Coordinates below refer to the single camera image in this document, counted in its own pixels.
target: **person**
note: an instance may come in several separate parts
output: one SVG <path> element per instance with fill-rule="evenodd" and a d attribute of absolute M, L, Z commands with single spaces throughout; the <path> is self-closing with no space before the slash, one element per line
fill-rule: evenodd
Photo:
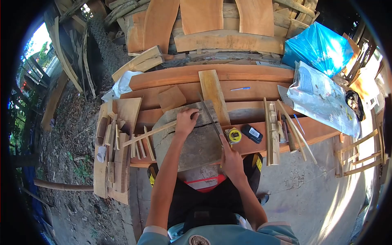
<path fill-rule="evenodd" d="M 299 244 L 289 223 L 268 222 L 251 188 L 254 180 L 258 187 L 260 158 L 249 155 L 242 160 L 222 134 L 221 166 L 226 180 L 201 193 L 177 179 L 181 149 L 196 125 L 198 111 L 185 108 L 177 114 L 176 130 L 154 180 L 150 211 L 138 244 Z M 253 230 L 246 228 L 245 219 Z"/>

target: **cloth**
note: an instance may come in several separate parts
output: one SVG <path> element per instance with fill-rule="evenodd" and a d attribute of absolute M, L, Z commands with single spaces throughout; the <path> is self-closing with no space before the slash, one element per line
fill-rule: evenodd
<path fill-rule="evenodd" d="M 138 241 L 139 245 L 170 244 L 166 230 L 157 226 L 147 226 Z M 211 244 L 299 244 L 291 226 L 287 222 L 268 222 L 257 232 L 240 225 L 205 225 L 190 229 L 173 245 L 211 245 Z"/>

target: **plastic bag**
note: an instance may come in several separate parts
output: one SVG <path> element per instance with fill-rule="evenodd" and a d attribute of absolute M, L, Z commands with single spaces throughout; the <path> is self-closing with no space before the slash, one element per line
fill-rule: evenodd
<path fill-rule="evenodd" d="M 129 87 L 129 81 L 132 76 L 142 73 L 141 71 L 126 71 L 113 85 L 112 89 L 107 91 L 101 99 L 106 103 L 108 100 L 118 100 L 122 94 L 132 92 L 132 89 Z"/>
<path fill-rule="evenodd" d="M 344 134 L 360 137 L 361 127 L 355 112 L 346 103 L 344 89 L 304 62 L 297 63 L 294 83 L 287 96 L 293 101 L 295 111 Z"/>
<path fill-rule="evenodd" d="M 344 37 L 314 22 L 285 42 L 282 62 L 295 68 L 295 61 L 303 61 L 331 78 L 347 65 L 353 53 Z"/>

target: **sky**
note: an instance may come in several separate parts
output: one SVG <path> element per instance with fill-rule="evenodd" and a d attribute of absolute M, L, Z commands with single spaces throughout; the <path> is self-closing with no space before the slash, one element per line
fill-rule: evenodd
<path fill-rule="evenodd" d="M 33 41 L 33 45 L 27 52 L 27 58 L 29 58 L 31 55 L 35 54 L 36 52 L 39 52 L 42 48 L 42 45 L 45 42 L 48 42 L 48 45 L 52 42 L 52 40 L 49 37 L 49 33 L 46 29 L 45 23 L 43 23 L 33 34 L 33 37 L 31 38 Z"/>

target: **dirt ground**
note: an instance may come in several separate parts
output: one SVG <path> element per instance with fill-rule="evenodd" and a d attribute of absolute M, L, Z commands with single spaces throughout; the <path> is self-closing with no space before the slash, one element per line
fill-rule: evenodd
<path fill-rule="evenodd" d="M 105 82 L 102 91 L 112 84 Z M 78 95 L 69 82 L 57 108 L 52 132 L 42 132 L 37 178 L 74 185 L 93 184 L 94 140 L 102 100 Z M 92 191 L 58 191 L 39 188 L 43 200 L 55 207 L 47 210 L 58 244 L 128 244 L 124 226 L 131 225 L 129 207 L 103 199 Z"/>

